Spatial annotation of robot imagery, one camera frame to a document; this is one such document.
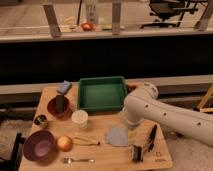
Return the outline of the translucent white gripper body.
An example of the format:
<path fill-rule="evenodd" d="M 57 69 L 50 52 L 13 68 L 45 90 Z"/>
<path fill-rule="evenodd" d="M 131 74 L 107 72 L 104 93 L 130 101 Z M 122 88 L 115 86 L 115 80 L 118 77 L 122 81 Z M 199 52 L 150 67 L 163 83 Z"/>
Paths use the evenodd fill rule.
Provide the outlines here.
<path fill-rule="evenodd" d="M 133 113 L 129 112 L 126 108 L 123 108 L 120 111 L 120 117 L 127 129 L 128 136 L 135 136 L 137 132 L 137 128 L 143 122 L 143 118 L 140 116 L 134 115 Z"/>

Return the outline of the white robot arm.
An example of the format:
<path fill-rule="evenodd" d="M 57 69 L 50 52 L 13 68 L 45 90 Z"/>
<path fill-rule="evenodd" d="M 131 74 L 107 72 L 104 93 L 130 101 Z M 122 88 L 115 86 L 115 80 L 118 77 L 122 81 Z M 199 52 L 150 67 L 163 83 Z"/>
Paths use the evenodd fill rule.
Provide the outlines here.
<path fill-rule="evenodd" d="M 128 85 L 127 92 L 121 116 L 128 127 L 148 119 L 213 147 L 213 116 L 159 101 L 157 87 L 149 82 Z"/>

